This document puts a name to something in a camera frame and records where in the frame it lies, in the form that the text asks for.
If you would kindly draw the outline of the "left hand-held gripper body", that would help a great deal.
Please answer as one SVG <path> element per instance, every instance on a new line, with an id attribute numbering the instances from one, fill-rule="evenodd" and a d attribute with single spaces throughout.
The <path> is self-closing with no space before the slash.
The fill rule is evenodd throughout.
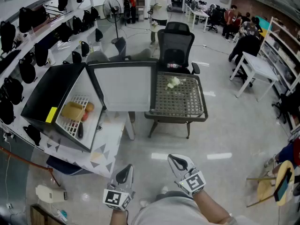
<path id="1" fill-rule="evenodd" d="M 113 210 L 125 211 L 129 203 L 133 200 L 135 192 L 132 184 L 109 183 L 104 189 L 103 204 Z"/>

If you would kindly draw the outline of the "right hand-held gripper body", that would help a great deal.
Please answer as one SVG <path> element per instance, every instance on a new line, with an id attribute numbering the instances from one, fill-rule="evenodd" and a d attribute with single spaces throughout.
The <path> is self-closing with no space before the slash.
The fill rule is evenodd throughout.
<path id="1" fill-rule="evenodd" d="M 201 171 L 193 168 L 185 173 L 181 178 L 176 179 L 175 184 L 188 196 L 193 196 L 204 189 L 206 180 Z"/>

